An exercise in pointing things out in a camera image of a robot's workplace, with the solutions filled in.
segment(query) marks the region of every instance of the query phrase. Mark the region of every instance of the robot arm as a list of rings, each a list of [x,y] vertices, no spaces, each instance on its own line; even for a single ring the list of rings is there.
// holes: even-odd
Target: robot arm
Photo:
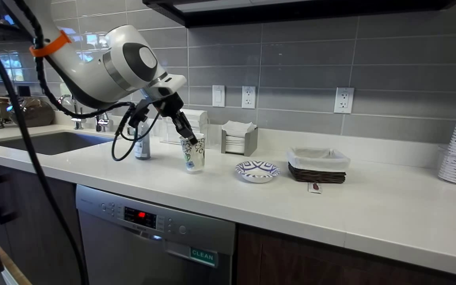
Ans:
[[[16,0],[3,0],[3,3],[33,35],[33,28]],[[25,3],[36,16],[47,41],[63,36],[52,20],[50,0],[25,0]],[[73,96],[93,109],[107,108],[134,90],[144,89],[153,106],[163,106],[160,108],[161,115],[171,117],[177,131],[195,144],[196,138],[180,112],[183,103],[177,95],[185,77],[166,73],[149,43],[131,25],[111,30],[106,41],[109,49],[90,62],[79,57],[81,49],[76,43],[62,46],[46,55],[46,60],[62,76]]]

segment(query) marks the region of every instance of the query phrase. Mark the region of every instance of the sink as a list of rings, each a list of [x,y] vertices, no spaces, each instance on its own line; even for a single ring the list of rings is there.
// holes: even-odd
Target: sink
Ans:
[[[66,133],[66,131],[39,134],[39,136],[33,136],[31,139],[33,139],[36,152],[44,153],[44,155],[65,153],[65,152],[71,152],[76,149],[84,149],[84,147],[112,141],[111,138],[92,136],[92,134],[84,134],[84,133]],[[9,147],[9,149],[27,150],[22,138],[0,139],[0,146]]]

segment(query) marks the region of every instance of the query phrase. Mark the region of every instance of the plate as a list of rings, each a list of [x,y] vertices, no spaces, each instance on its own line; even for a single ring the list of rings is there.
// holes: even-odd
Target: plate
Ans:
[[[278,168],[266,161],[242,161],[234,168],[239,179],[252,184],[267,184],[277,177]]]

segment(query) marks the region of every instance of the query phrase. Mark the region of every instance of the cup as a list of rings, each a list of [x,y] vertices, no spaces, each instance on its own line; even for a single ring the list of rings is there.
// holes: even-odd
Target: cup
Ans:
[[[185,169],[188,172],[201,172],[206,163],[206,138],[198,136],[196,139],[198,142],[191,144],[190,139],[180,138]]]

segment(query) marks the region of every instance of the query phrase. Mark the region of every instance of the electrical outlet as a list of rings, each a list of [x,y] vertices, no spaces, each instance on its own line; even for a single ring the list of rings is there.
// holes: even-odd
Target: electrical outlet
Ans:
[[[353,109],[353,96],[354,96],[353,87],[337,87],[334,112],[350,114]]]
[[[212,106],[226,104],[226,89],[225,85],[212,85]]]
[[[242,108],[256,108],[256,87],[242,85]]]

